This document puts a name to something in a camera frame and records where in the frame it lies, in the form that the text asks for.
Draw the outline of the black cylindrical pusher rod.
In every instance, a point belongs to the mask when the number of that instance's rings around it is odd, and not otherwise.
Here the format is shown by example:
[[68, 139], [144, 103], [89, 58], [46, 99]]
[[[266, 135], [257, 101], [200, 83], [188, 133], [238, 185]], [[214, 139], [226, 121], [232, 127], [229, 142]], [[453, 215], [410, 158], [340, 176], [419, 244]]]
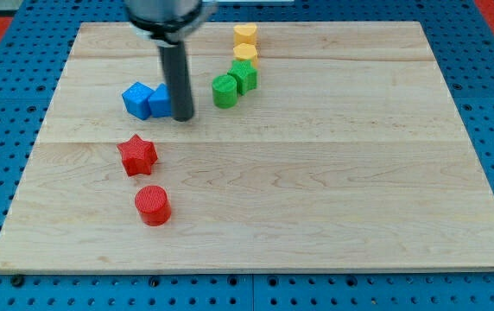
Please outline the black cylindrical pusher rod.
[[184, 41], [159, 47], [161, 65], [171, 105], [172, 118], [186, 122], [194, 116], [193, 94]]

